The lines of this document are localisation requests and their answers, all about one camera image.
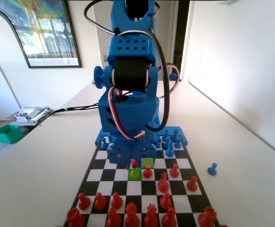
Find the blue chess piece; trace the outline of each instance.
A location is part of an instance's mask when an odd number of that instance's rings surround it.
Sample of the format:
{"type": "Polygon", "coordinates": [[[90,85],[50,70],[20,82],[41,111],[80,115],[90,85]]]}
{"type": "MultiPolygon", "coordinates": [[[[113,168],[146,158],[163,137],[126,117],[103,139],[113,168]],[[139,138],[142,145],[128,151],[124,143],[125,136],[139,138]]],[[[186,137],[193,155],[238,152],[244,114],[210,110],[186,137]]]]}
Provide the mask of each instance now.
{"type": "Polygon", "coordinates": [[[106,138],[103,138],[102,142],[103,143],[101,145],[101,148],[104,149],[104,150],[106,150],[108,148],[109,143],[106,143],[106,138]]]}
{"type": "Polygon", "coordinates": [[[166,142],[163,144],[165,148],[168,148],[169,141],[170,141],[170,138],[167,137],[166,142]]]}
{"type": "Polygon", "coordinates": [[[163,137],[162,137],[162,141],[166,141],[166,139],[167,139],[168,137],[169,137],[169,136],[168,136],[168,129],[166,129],[165,134],[164,134],[163,137]]]}
{"type": "Polygon", "coordinates": [[[168,149],[165,151],[165,154],[166,154],[166,156],[168,156],[168,157],[172,157],[172,156],[174,155],[174,151],[173,151],[172,145],[173,145],[173,142],[172,142],[172,141],[169,141],[169,147],[168,147],[168,149]]]}
{"type": "Polygon", "coordinates": [[[181,148],[180,137],[177,138],[177,141],[174,144],[174,147],[177,148],[177,149],[181,148]]]}
{"type": "Polygon", "coordinates": [[[212,163],[212,167],[208,168],[208,173],[212,176],[215,176],[217,174],[216,167],[217,167],[217,164],[215,162],[212,163]]]}
{"type": "Polygon", "coordinates": [[[178,138],[178,135],[179,134],[179,130],[178,129],[174,129],[173,130],[173,135],[171,137],[171,140],[173,143],[176,143],[177,142],[177,138],[178,138]]]}
{"type": "Polygon", "coordinates": [[[156,148],[160,148],[161,144],[160,144],[160,138],[156,137],[156,148]]]}

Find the green box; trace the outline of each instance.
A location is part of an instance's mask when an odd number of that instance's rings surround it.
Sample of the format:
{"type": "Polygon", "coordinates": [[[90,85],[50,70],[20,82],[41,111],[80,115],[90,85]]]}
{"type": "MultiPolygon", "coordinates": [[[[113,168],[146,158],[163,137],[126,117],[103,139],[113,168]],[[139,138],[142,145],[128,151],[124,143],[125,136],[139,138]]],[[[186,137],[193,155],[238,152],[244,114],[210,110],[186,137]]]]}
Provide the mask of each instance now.
{"type": "Polygon", "coordinates": [[[24,137],[19,126],[5,125],[0,128],[0,142],[13,144],[24,137]]]}

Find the poster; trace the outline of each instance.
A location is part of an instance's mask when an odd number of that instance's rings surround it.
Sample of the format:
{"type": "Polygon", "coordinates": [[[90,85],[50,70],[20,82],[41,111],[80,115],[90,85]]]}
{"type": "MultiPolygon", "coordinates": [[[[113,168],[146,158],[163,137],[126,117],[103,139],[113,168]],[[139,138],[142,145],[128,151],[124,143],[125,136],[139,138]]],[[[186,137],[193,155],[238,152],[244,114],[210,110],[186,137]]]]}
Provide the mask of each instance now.
{"type": "Polygon", "coordinates": [[[82,67],[67,1],[0,0],[29,68],[82,67]]]}

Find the wall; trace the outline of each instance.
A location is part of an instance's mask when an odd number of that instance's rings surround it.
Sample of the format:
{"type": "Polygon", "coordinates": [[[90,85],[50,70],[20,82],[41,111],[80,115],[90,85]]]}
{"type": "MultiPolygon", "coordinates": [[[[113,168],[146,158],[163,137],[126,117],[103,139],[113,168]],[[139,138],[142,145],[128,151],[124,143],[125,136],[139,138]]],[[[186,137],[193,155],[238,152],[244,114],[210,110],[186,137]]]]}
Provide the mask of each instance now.
{"type": "Polygon", "coordinates": [[[275,1],[218,3],[195,1],[185,79],[275,148],[275,1]]]}
{"type": "MultiPolygon", "coordinates": [[[[69,1],[83,68],[29,69],[11,28],[0,16],[0,67],[22,107],[60,108],[93,79],[94,67],[101,60],[96,28],[83,14],[89,2],[69,1]]],[[[95,18],[93,9],[88,15],[95,18]]]]}

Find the red chess piece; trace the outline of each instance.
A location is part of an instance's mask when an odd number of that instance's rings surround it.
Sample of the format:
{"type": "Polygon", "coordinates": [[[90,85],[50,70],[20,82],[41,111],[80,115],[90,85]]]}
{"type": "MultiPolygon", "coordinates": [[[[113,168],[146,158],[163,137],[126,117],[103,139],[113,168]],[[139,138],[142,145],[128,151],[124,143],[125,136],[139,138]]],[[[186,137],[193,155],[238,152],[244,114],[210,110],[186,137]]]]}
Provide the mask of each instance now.
{"type": "Polygon", "coordinates": [[[216,212],[212,207],[206,207],[203,214],[198,217],[198,223],[200,227],[214,227],[216,221],[216,212]]]}
{"type": "Polygon", "coordinates": [[[196,184],[198,178],[196,176],[191,177],[191,181],[187,182],[187,187],[190,191],[195,192],[198,189],[198,185],[196,184]]]}
{"type": "Polygon", "coordinates": [[[69,227],[84,227],[85,224],[85,218],[77,208],[68,211],[66,221],[69,223],[69,227]]]}
{"type": "Polygon", "coordinates": [[[135,159],[132,159],[131,160],[131,165],[132,165],[132,168],[137,168],[138,162],[135,159]]]}
{"type": "Polygon", "coordinates": [[[95,195],[95,208],[98,210],[103,210],[106,206],[107,200],[102,196],[100,192],[95,195]]]}
{"type": "Polygon", "coordinates": [[[165,192],[164,196],[160,199],[160,205],[163,209],[168,209],[171,206],[170,194],[165,192]]]}
{"type": "Polygon", "coordinates": [[[173,164],[173,168],[170,170],[170,175],[174,178],[179,176],[179,171],[178,171],[179,165],[177,163],[173,164]]]}
{"type": "Polygon", "coordinates": [[[115,208],[111,207],[108,210],[108,220],[106,223],[107,227],[120,227],[122,224],[122,219],[115,211],[115,208]]]}
{"type": "Polygon", "coordinates": [[[160,192],[165,193],[169,190],[169,184],[167,183],[167,173],[162,172],[161,180],[159,181],[158,185],[158,190],[160,192]]]}
{"type": "Polygon", "coordinates": [[[86,210],[88,209],[89,205],[90,205],[90,198],[85,196],[85,194],[83,192],[81,192],[79,194],[79,208],[81,210],[86,210]]]}
{"type": "Polygon", "coordinates": [[[144,227],[158,227],[158,220],[156,218],[156,207],[155,205],[149,204],[147,207],[147,215],[144,218],[144,227]]]}
{"type": "Polygon", "coordinates": [[[150,178],[151,176],[152,176],[152,171],[150,167],[146,167],[146,169],[144,170],[144,177],[150,178]]]}
{"type": "Polygon", "coordinates": [[[137,213],[137,206],[130,202],[126,206],[126,212],[128,217],[125,220],[125,227],[139,227],[139,219],[136,215],[137,213]]]}
{"type": "Polygon", "coordinates": [[[163,216],[162,225],[163,227],[176,227],[175,209],[173,207],[169,207],[167,214],[163,216]]]}
{"type": "Polygon", "coordinates": [[[123,204],[123,199],[120,197],[118,192],[113,194],[113,200],[111,202],[111,206],[118,210],[123,204]]]}

